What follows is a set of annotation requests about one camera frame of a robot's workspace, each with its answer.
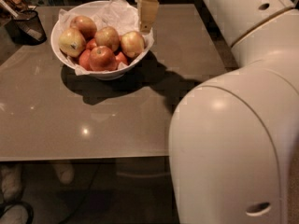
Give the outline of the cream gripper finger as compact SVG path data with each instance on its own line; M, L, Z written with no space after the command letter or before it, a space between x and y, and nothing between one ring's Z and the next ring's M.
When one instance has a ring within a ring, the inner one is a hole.
M139 0L137 2L139 31L149 33L159 9L158 0Z

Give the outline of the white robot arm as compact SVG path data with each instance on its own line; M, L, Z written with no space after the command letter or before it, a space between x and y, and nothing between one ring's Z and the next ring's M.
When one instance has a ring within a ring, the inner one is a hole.
M238 63L192 89L169 129L181 224L287 224L299 140L299 12L291 0L203 0Z

